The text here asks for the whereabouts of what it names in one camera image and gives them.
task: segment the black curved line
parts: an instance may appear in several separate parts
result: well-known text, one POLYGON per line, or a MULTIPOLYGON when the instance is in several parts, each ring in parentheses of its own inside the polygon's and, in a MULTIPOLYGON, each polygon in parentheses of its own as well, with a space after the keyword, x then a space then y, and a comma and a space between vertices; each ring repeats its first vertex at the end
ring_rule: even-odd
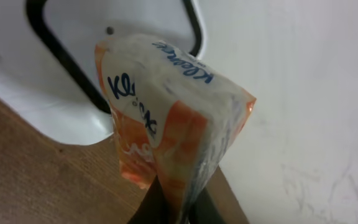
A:
MULTIPOLYGON (((70 76, 85 92, 91 102, 101 111, 111 113, 110 107, 106 100, 100 95, 99 91, 92 85, 81 68, 72 59, 70 54, 59 43, 57 38, 51 33, 45 24, 43 18, 44 6, 47 0, 27 0, 25 4, 25 11, 27 19, 33 28, 34 32, 38 35, 41 41, 49 48, 53 55, 57 58, 60 64, 67 70, 70 76)), ((186 11, 190 18, 191 26, 195 32, 196 43, 193 49, 189 52, 192 56, 197 56, 201 47, 201 28, 198 24, 198 19, 194 11, 191 0, 183 0, 186 11)))

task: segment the plastic wrapper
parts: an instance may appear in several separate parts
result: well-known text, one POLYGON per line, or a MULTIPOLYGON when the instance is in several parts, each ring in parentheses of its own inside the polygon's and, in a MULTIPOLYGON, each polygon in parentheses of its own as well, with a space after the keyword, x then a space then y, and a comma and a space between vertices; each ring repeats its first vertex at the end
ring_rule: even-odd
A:
POLYGON ((147 188, 157 174, 177 223, 186 222, 256 99, 154 36, 101 41, 95 61, 122 176, 147 188))

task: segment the brown floor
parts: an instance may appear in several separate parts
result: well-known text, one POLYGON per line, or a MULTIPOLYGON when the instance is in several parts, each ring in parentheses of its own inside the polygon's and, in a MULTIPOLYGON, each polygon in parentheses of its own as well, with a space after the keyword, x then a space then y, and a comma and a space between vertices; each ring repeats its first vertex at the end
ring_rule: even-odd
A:
MULTIPOLYGON (((59 144, 0 102, 0 223, 126 223, 145 191, 118 169, 110 139, 59 144)), ((208 191, 228 223, 247 223, 220 170, 208 191)))

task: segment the wall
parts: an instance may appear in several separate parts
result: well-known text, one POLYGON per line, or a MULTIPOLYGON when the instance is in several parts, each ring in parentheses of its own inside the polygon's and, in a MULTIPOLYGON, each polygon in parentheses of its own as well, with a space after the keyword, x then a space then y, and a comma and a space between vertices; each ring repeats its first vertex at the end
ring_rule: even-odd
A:
POLYGON ((358 1, 199 4, 204 61, 258 98, 221 162, 250 222, 358 223, 358 1))

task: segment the black dot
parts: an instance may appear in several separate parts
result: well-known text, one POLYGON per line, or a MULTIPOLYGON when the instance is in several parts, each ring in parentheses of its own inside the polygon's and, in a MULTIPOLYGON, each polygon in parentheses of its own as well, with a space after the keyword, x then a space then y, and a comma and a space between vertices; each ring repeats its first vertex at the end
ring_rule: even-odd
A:
POLYGON ((107 27, 107 28, 106 28, 106 33, 109 34, 109 35, 111 35, 111 34, 114 33, 114 29, 113 29, 112 27, 107 27))

